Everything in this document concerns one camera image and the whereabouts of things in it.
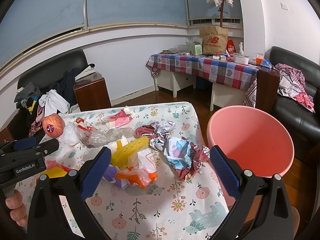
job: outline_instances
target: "checkered tablecloth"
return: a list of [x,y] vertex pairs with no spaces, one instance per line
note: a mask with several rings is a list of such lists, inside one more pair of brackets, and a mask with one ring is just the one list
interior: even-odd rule
[[228,87],[247,90],[254,80],[258,69],[254,65],[242,65],[234,62],[215,60],[200,56],[180,56],[154,54],[147,63],[153,76],[159,69],[199,76],[210,82]]

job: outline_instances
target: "white bowl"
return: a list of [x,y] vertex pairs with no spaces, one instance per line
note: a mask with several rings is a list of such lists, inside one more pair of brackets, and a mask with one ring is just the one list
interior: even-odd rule
[[249,59],[250,59],[249,57],[243,57],[243,56],[233,54],[233,62],[235,63],[248,65]]

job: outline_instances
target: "floral fabric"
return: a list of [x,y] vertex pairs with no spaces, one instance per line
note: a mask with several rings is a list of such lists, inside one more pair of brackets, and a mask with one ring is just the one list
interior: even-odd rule
[[[170,132],[169,138],[185,137],[198,146],[204,145],[198,117],[190,103],[177,102],[129,108],[135,112],[135,117],[125,126],[135,130],[153,122],[173,121],[177,128]],[[92,126],[106,130],[101,117],[115,114],[121,109],[66,114],[62,118],[68,123],[81,117]],[[43,141],[48,139],[50,138],[46,135]],[[46,159],[54,160],[70,169],[80,169],[83,163],[94,158],[99,150],[100,148],[89,149],[82,143],[74,147],[61,143],[59,149]],[[112,239],[209,239],[228,213],[215,171],[209,163],[203,163],[204,166],[194,178],[188,182],[179,181],[163,152],[155,149],[152,149],[152,152],[158,180],[146,189],[132,185],[121,189],[102,179],[93,197],[86,200],[95,218]],[[27,212],[35,185],[36,176],[33,176],[16,186],[23,195]],[[82,235],[65,197],[61,197],[61,204],[72,230]]]

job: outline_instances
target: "wooden cabinet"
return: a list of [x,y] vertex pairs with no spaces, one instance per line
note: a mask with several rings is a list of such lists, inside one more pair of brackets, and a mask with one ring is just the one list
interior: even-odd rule
[[82,112],[111,108],[106,82],[98,73],[75,81],[73,91]]

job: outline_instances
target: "table leg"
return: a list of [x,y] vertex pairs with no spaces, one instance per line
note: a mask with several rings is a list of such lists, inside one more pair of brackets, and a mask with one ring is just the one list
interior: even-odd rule
[[173,98],[177,97],[177,80],[174,76],[174,72],[172,72],[172,85],[173,85]]
[[211,92],[210,111],[213,111],[213,101],[214,101],[214,86],[213,86],[213,83],[212,83],[212,92]]
[[153,77],[153,80],[155,81],[155,88],[156,88],[156,91],[159,91],[159,88],[158,88],[158,82],[157,82],[157,77]]

